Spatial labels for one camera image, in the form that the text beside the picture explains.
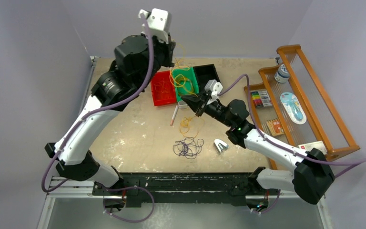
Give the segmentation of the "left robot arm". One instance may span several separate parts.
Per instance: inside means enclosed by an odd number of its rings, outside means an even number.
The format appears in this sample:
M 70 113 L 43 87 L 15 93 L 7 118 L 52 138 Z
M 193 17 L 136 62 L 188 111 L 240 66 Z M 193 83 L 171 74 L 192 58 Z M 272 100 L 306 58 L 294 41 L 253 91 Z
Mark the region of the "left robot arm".
M 90 147 L 107 124 L 134 100 L 162 67 L 173 67 L 176 43 L 170 37 L 131 35 L 115 50 L 109 70 L 91 89 L 82 112 L 66 135 L 45 150 L 61 177 L 102 184 L 111 195 L 123 189 L 122 177 L 112 166 L 95 159 Z

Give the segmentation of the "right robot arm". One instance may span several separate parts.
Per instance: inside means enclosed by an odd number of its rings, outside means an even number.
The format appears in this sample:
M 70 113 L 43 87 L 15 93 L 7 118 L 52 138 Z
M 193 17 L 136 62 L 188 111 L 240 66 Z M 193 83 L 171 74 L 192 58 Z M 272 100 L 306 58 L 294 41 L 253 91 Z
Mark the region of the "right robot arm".
M 182 100 L 196 116 L 207 114 L 229 127 L 228 139 L 234 145 L 255 151 L 278 161 L 286 169 L 263 169 L 249 180 L 248 187 L 254 194 L 266 189 L 295 192 L 309 204 L 317 204 L 333 184 L 335 175 L 322 151 L 291 146 L 273 138 L 248 121 L 249 112 L 243 100 L 234 99 L 223 105 L 211 94 L 183 95 Z

